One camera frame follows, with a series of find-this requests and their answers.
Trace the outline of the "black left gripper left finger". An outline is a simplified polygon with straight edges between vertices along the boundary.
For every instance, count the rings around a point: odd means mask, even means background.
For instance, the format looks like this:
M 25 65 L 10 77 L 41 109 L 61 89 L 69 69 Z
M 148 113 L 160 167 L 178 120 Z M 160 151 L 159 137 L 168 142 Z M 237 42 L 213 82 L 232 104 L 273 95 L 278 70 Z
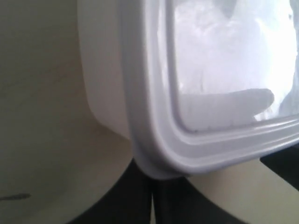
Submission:
M 131 161 L 113 187 L 71 224 L 149 224 L 150 179 Z

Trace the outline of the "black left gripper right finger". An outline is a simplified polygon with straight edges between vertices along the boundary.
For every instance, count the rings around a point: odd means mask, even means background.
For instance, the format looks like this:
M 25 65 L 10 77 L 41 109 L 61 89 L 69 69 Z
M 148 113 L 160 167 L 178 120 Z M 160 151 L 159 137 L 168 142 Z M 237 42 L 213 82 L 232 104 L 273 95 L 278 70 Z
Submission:
M 199 193 L 186 178 L 151 180 L 157 224 L 235 224 L 232 215 Z

